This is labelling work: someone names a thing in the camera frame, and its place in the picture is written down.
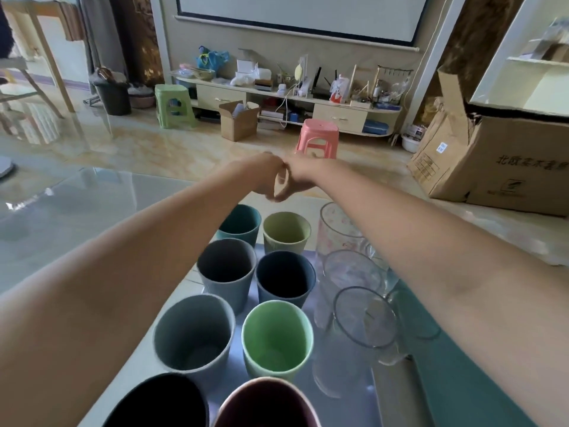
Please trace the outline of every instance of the large cardboard box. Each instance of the large cardboard box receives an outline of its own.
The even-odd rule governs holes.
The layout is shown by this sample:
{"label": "large cardboard box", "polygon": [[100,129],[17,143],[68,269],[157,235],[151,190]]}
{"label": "large cardboard box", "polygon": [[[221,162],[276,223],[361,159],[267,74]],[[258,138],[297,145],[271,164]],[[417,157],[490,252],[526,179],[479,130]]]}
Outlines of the large cardboard box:
{"label": "large cardboard box", "polygon": [[569,118],[466,104],[439,78],[444,106],[407,165],[429,197],[569,215]]}
{"label": "large cardboard box", "polygon": [[233,118],[233,110],[239,102],[223,103],[219,105],[221,115],[221,136],[230,141],[237,142],[240,139],[253,136],[257,133],[257,116],[260,108],[256,103],[248,102],[246,109],[239,112]]}

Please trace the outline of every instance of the forearm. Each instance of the forearm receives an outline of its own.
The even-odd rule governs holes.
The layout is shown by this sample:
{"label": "forearm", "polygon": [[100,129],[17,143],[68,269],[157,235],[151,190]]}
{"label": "forearm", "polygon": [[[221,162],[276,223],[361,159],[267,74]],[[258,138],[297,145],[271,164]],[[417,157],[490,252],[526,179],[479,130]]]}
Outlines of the forearm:
{"label": "forearm", "polygon": [[257,183],[250,167],[231,164],[79,246],[0,298],[4,423],[77,425],[215,230]]}
{"label": "forearm", "polygon": [[318,164],[316,184],[452,339],[538,424],[567,419],[566,282],[537,258],[426,201],[341,163]]}

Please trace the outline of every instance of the blue plastic bag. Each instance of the blue plastic bag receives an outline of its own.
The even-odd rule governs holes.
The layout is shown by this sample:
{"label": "blue plastic bag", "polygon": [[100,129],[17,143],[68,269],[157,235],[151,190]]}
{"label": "blue plastic bag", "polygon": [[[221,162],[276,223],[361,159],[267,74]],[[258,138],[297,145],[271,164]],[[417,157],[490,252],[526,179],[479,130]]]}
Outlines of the blue plastic bag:
{"label": "blue plastic bag", "polygon": [[209,69],[217,73],[217,71],[229,61],[229,52],[226,50],[217,52],[216,50],[209,50],[208,48],[200,46],[200,55],[196,60],[197,66],[200,69]]}

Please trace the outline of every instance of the hand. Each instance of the hand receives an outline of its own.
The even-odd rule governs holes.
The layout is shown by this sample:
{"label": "hand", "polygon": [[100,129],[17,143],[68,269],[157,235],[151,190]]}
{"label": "hand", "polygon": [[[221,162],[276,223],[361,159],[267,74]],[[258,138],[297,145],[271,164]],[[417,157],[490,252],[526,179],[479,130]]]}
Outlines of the hand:
{"label": "hand", "polygon": [[303,192],[315,186],[314,174],[317,166],[324,159],[318,159],[308,156],[303,152],[289,154],[283,158],[283,162],[287,169],[288,178],[285,179],[286,173],[279,174],[279,184],[285,184],[284,188],[275,197],[276,202],[282,202],[293,193]]}
{"label": "hand", "polygon": [[265,195],[268,200],[275,198],[275,178],[285,176],[286,169],[279,156],[265,151],[243,160],[251,168],[252,175],[258,180],[253,189],[255,193]]}

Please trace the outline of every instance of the green stool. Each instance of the green stool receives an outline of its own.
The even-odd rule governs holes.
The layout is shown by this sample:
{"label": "green stool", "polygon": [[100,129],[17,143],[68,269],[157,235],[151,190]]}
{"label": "green stool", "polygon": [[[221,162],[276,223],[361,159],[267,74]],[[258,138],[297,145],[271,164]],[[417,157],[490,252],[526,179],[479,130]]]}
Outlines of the green stool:
{"label": "green stool", "polygon": [[183,85],[159,84],[154,88],[156,112],[161,128],[171,128],[175,123],[197,126],[188,89]]}

